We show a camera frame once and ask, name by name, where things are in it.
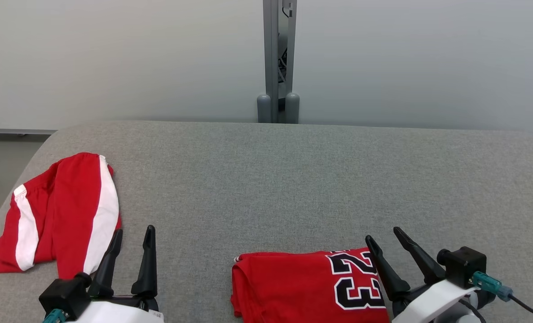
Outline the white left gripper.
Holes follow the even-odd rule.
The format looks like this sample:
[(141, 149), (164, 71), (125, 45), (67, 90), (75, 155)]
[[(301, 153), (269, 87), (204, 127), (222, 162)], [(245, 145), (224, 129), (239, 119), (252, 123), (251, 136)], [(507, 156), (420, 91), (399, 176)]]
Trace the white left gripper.
[(148, 225), (145, 232), (141, 266), (131, 288), (133, 296), (114, 296), (112, 288), (122, 241), (123, 230), (115, 230), (88, 288), (91, 302), (70, 323), (164, 323), (164, 315), (155, 299), (158, 294), (155, 227)]

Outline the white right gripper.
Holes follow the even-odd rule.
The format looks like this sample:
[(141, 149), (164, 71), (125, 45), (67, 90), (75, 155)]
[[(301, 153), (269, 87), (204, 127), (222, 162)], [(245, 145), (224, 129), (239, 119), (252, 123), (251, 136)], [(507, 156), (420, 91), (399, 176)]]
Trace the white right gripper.
[[(478, 288), (463, 289), (445, 280), (445, 270), (418, 243), (400, 227), (394, 227), (393, 232), (418, 265), (424, 283), (433, 285), (413, 300), (392, 323), (480, 323), (480, 318), (474, 313), (478, 302), (475, 291)], [(408, 282), (390, 266), (371, 235), (365, 237), (365, 242), (388, 299), (396, 302), (404, 298), (411, 289)]]

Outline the red white basketball jersey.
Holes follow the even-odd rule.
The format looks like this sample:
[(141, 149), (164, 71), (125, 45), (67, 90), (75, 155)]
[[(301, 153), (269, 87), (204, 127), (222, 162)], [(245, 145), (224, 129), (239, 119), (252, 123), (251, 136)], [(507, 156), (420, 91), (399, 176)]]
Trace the red white basketball jersey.
[(230, 300), (243, 323), (390, 323), (367, 248), (239, 255)]

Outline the red shorts with white stripes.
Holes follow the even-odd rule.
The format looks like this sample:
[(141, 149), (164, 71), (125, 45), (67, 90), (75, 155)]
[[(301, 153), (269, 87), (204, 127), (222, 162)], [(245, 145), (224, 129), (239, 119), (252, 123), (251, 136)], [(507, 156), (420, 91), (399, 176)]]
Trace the red shorts with white stripes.
[(120, 228), (114, 170), (106, 157), (66, 157), (14, 189), (0, 236), (0, 274), (52, 261), (60, 279), (92, 274)]

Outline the grey cylindrical post foot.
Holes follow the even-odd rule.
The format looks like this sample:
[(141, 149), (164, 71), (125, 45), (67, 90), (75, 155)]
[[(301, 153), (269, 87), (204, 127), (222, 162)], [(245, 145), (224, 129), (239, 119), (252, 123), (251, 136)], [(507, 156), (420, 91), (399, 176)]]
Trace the grey cylindrical post foot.
[(268, 94), (261, 94), (256, 99), (257, 122), (272, 123), (272, 98)]
[(290, 92), (285, 98), (286, 123), (299, 123), (300, 96)]

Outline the grey metal partition post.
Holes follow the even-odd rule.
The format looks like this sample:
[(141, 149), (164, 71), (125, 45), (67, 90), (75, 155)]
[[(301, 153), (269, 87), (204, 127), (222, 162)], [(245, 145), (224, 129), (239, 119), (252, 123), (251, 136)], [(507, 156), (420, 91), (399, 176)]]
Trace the grey metal partition post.
[[(264, 6), (265, 94), (272, 98), (272, 123), (286, 123), (285, 98), (293, 92), (298, 0), (262, 0)], [(279, 19), (287, 21), (286, 44), (279, 52)]]

